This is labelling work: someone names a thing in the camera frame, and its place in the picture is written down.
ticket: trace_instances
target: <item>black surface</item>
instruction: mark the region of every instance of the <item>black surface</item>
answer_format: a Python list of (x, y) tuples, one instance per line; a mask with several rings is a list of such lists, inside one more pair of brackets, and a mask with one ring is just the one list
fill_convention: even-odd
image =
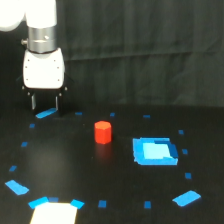
[[(223, 223), (224, 110), (89, 107), (82, 116), (71, 112), (38, 120), (21, 108), (0, 114), (0, 223), (29, 223), (33, 210), (28, 202), (44, 196), (85, 202), (77, 224)], [(94, 142), (99, 120), (113, 127), (113, 142), (105, 148)], [(139, 137), (169, 137), (177, 146), (178, 166), (135, 163), (132, 139)], [(26, 148), (20, 147), (23, 141)], [(12, 165), (17, 169), (10, 173)], [(185, 179), (185, 172), (192, 180)], [(17, 196), (5, 186), (12, 179), (30, 191)], [(189, 190), (202, 199), (185, 208), (172, 202)], [(107, 201), (106, 209), (98, 208), (99, 200)], [(144, 209), (144, 201), (152, 202), (151, 210)]]

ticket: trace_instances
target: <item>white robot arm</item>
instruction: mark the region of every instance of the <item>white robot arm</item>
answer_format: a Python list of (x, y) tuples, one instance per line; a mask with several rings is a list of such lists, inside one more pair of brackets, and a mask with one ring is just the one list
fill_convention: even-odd
[(0, 31), (16, 29), (25, 16), (24, 0), (0, 0)]
[[(22, 40), (22, 44), (27, 45), (23, 63), (24, 85), (31, 90), (60, 90), (65, 66), (61, 49), (57, 48), (56, 1), (0, 0), (0, 31), (11, 31), (24, 20), (28, 26), (28, 39)], [(32, 96), (33, 110), (36, 107), (34, 101)]]

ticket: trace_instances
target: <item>blue tape marker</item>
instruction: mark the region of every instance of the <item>blue tape marker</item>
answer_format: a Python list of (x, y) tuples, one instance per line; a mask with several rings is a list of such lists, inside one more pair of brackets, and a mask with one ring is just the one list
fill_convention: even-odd
[(155, 141), (155, 144), (167, 144), (170, 150), (170, 155), (173, 158), (178, 158), (177, 148), (174, 144), (171, 144), (170, 141)]
[(81, 202), (81, 201), (77, 201), (77, 200), (72, 200), (71, 205), (73, 205), (74, 207), (80, 209), (83, 207), (85, 203)]
[(184, 155), (187, 155), (188, 154), (187, 149), (182, 149), (182, 152), (183, 152)]
[(185, 178), (186, 179), (191, 179), (191, 173), (185, 173)]
[(98, 207), (99, 208), (106, 208), (107, 207), (107, 201), (100, 200), (99, 204), (98, 204)]
[[(167, 138), (154, 138), (156, 141), (169, 141)], [(177, 158), (163, 158), (163, 159), (145, 159), (143, 143), (153, 143), (152, 138), (145, 139), (133, 139), (133, 151), (134, 151), (134, 162), (139, 165), (152, 165), (152, 166), (176, 166), (178, 163)]]
[(82, 112), (76, 112), (75, 115), (82, 115)]
[(16, 168), (17, 168), (17, 166), (11, 166), (11, 168), (9, 169), (9, 172), (13, 172), (13, 171), (15, 171)]
[(178, 152), (177, 152), (177, 148), (174, 144), (168, 144), (169, 150), (170, 150), (170, 155), (173, 158), (178, 158)]
[(30, 128), (35, 128), (35, 124), (30, 124)]
[(179, 130), (179, 134), (180, 135), (184, 135), (184, 131), (183, 130)]
[(18, 184), (14, 180), (10, 180), (9, 182), (5, 183), (7, 187), (9, 187), (13, 192), (15, 192), (17, 195), (26, 194), (29, 189), (26, 187), (23, 187), (22, 185)]
[(144, 208), (145, 209), (150, 209), (151, 208), (151, 202), (150, 201), (145, 201)]
[(58, 198), (48, 198), (49, 202), (58, 202)]
[(173, 201), (176, 202), (179, 206), (183, 207), (199, 198), (201, 198), (201, 195), (197, 194), (194, 191), (188, 191), (187, 193), (182, 194), (177, 198), (174, 198)]
[(47, 117), (47, 116), (49, 116), (49, 115), (55, 113), (56, 111), (57, 111), (56, 108), (51, 108), (51, 109), (49, 109), (49, 110), (46, 110), (46, 111), (44, 111), (44, 112), (41, 112), (41, 113), (37, 114), (36, 117), (39, 118), (39, 119), (42, 119), (42, 118), (44, 118), (44, 117)]
[(23, 142), (21, 147), (27, 147), (27, 145), (28, 145), (28, 142)]
[(47, 203), (49, 202), (48, 198), (47, 197), (43, 197), (43, 198), (39, 198), (35, 201), (31, 201), (28, 203), (28, 205), (30, 206), (30, 208), (34, 209), (36, 208), (38, 205), (42, 205), (44, 203)]

